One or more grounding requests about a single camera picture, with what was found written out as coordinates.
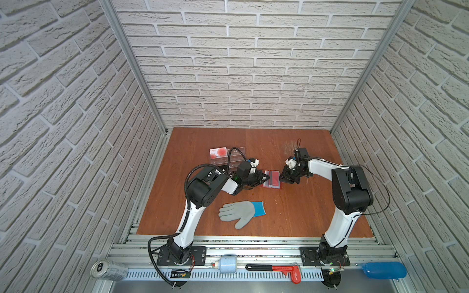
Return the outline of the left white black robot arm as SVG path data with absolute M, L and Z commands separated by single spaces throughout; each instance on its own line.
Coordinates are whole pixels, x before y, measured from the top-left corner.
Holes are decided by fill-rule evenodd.
M 238 195 L 243 190 L 251 190 L 271 179 L 268 174 L 258 169 L 257 159 L 246 158 L 237 147 L 227 150 L 225 157 L 227 161 L 221 166 L 200 164 L 189 172 L 184 181 L 186 204 L 177 231 L 171 235 L 150 238 L 147 243 L 150 256 L 159 251 L 159 248 L 151 247 L 152 243 L 166 240 L 163 247 L 169 249 L 177 262 L 184 263 L 189 258 L 195 231 L 203 212 L 220 192 Z

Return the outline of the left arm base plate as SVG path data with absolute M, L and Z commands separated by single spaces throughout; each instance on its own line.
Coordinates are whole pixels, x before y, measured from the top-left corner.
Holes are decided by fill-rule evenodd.
M 204 266 L 207 247 L 192 246 L 189 249 L 175 250 L 165 245 L 158 252 L 158 266 Z

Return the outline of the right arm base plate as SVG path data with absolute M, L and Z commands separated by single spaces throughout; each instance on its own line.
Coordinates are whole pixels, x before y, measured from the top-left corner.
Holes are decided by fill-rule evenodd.
M 303 266 L 350 266 L 347 246 L 340 248 L 300 247 Z

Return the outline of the red leather card holder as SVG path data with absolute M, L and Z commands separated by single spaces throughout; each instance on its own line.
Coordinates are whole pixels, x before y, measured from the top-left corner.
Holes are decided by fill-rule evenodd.
M 265 180 L 263 182 L 264 188 L 280 189 L 280 172 L 275 170 L 264 171 Z

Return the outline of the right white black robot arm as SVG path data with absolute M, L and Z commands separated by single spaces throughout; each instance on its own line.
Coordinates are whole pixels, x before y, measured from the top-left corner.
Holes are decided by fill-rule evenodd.
M 387 206 L 377 212 L 366 210 L 374 202 L 369 183 L 365 175 L 365 166 L 344 166 L 311 157 L 306 148 L 296 142 L 294 155 L 285 161 L 280 174 L 280 181 L 287 184 L 299 184 L 303 177 L 315 175 L 328 179 L 332 183 L 332 199 L 335 212 L 328 230 L 321 238 L 316 250 L 316 257 L 325 266 L 344 261 L 347 255 L 348 240 L 356 221 L 361 216 L 380 214 L 390 206 L 391 195 L 388 194 Z

